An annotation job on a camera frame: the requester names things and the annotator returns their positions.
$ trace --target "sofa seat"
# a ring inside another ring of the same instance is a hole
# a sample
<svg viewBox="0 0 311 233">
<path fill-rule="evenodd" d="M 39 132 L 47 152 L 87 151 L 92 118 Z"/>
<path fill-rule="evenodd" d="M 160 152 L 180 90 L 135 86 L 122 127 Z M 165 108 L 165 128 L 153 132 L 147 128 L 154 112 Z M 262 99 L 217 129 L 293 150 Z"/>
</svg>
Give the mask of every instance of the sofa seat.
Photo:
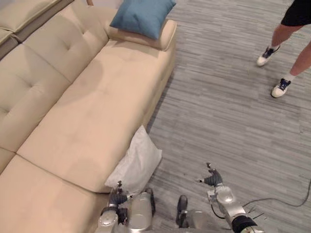
<svg viewBox="0 0 311 233">
<path fill-rule="evenodd" d="M 94 194 L 16 155 L 0 176 L 3 233 L 94 232 L 107 196 Z"/>
<path fill-rule="evenodd" d="M 174 51 L 174 43 L 161 51 L 109 40 L 17 153 L 87 190 L 108 192 L 104 183 L 135 131 L 149 121 Z"/>
</svg>

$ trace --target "white pillow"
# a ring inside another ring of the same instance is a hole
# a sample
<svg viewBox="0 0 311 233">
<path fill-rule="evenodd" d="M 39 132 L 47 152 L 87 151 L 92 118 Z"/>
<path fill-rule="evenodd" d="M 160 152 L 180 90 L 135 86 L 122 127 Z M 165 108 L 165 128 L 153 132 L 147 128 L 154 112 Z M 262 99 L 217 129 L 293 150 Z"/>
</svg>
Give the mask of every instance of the white pillow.
<svg viewBox="0 0 311 233">
<path fill-rule="evenodd" d="M 162 158 L 144 126 L 136 131 L 125 157 L 108 177 L 105 185 L 115 187 L 122 181 L 122 189 L 132 195 L 142 192 Z"/>
</svg>

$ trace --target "floor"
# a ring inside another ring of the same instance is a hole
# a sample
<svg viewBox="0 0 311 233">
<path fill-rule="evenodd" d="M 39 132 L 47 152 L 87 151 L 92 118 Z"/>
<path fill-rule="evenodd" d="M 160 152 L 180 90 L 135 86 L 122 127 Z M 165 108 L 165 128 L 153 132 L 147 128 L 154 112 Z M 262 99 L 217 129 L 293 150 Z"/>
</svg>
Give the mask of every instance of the floor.
<svg viewBox="0 0 311 233">
<path fill-rule="evenodd" d="M 149 125 L 163 159 L 150 186 L 155 229 L 176 228 L 178 197 L 211 213 L 205 162 L 220 171 L 241 203 L 275 197 L 300 203 L 311 178 L 311 70 L 280 99 L 271 87 L 309 42 L 311 27 L 295 33 L 265 67 L 255 60 L 270 43 L 291 0 L 177 0 L 175 71 Z M 311 199 L 299 208 L 275 201 L 251 204 L 267 233 L 310 233 Z M 216 219 L 222 228 L 223 220 Z"/>
</svg>

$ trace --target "sofa backrest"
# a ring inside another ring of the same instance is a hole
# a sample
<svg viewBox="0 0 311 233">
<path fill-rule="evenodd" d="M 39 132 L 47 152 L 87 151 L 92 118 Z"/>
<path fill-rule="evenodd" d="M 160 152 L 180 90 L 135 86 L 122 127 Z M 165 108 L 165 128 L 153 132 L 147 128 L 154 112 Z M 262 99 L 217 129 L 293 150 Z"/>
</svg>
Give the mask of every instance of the sofa backrest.
<svg viewBox="0 0 311 233">
<path fill-rule="evenodd" d="M 80 0 L 53 16 L 23 42 L 71 82 L 108 42 L 100 21 Z"/>
<path fill-rule="evenodd" d="M 77 0 L 0 60 L 0 173 L 107 41 Z"/>
<path fill-rule="evenodd" d="M 16 152 L 69 85 L 60 72 L 23 44 L 2 58 L 0 148 Z"/>
<path fill-rule="evenodd" d="M 24 41 L 73 0 L 15 0 L 0 10 L 0 28 Z"/>
</svg>

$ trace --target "sneaker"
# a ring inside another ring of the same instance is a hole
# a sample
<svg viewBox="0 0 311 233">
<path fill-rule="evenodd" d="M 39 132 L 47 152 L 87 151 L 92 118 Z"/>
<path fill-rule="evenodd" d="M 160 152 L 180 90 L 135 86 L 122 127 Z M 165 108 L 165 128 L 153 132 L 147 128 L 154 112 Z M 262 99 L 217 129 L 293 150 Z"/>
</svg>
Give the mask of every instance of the sneaker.
<svg viewBox="0 0 311 233">
<path fill-rule="evenodd" d="M 269 61 L 271 56 L 279 50 L 279 48 L 280 46 L 276 50 L 273 50 L 267 47 L 266 52 L 264 52 L 264 54 L 257 59 L 257 65 L 259 67 L 265 65 Z"/>
<path fill-rule="evenodd" d="M 271 96 L 273 98 L 279 98 L 283 96 L 287 92 L 287 88 L 291 84 L 291 81 L 286 81 L 285 79 L 281 79 L 280 84 L 276 85 L 272 91 Z"/>
</svg>

